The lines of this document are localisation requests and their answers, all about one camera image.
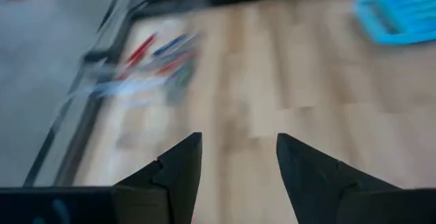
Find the clear plastic bin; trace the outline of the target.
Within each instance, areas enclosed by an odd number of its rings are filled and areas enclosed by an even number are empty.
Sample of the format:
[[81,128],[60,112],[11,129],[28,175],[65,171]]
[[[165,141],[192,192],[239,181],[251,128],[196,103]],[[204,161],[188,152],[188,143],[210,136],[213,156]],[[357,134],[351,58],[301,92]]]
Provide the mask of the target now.
[[[88,85],[82,88],[74,88],[73,91],[69,92],[65,99],[59,104],[59,109],[65,109],[67,103],[78,96],[130,96],[135,95],[136,93],[149,92],[153,89],[162,89],[166,98],[165,83],[173,73],[169,76],[158,76],[155,72],[160,67],[163,67],[165,64],[168,64],[170,61],[186,52],[195,51],[197,55],[188,60],[188,62],[183,64],[182,67],[192,66],[196,72],[196,59],[200,49],[202,32],[192,30],[186,30],[183,33],[180,32],[181,27],[187,27],[190,22],[193,22],[193,14],[173,16],[158,22],[151,32],[151,34],[157,32],[156,40],[150,46],[141,62],[137,65],[128,65],[127,59],[129,57],[125,58],[123,62],[119,61],[117,54],[120,53],[120,50],[125,46],[127,41],[122,42],[120,47],[113,46],[110,49],[109,57],[102,57],[96,64],[89,64],[84,69],[90,75],[95,76],[97,82],[93,85]],[[152,56],[158,48],[166,45],[168,42],[182,34],[187,34],[187,39],[179,42],[161,56]]]

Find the teal calculator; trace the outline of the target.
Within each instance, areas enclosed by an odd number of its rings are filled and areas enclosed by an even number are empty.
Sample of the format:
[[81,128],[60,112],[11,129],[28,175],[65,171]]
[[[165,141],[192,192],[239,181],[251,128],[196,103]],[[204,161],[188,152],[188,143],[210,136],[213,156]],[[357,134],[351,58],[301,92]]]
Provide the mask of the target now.
[[436,0],[357,0],[356,19],[376,44],[436,40]]

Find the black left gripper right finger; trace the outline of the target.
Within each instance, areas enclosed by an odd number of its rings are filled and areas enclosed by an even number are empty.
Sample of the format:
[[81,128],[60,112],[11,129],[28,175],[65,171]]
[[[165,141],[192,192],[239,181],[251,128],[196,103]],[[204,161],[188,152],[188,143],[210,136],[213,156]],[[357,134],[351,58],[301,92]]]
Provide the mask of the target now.
[[335,224],[342,197],[357,187],[348,165],[286,133],[277,136],[276,151],[298,224]]

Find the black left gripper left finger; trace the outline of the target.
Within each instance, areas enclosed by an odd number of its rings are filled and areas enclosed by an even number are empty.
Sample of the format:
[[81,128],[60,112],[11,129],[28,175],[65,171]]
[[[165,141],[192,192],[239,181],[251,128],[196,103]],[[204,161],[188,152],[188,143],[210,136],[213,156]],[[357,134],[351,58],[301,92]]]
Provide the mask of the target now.
[[191,224],[202,167],[194,132],[115,184],[117,224]]

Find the green crayon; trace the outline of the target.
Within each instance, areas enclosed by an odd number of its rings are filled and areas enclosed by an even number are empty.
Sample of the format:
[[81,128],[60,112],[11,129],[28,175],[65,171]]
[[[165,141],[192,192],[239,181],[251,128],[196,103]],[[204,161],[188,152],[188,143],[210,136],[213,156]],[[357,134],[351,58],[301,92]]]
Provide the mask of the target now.
[[192,66],[183,66],[170,75],[165,83],[168,103],[176,103],[184,96],[194,72],[195,69]]

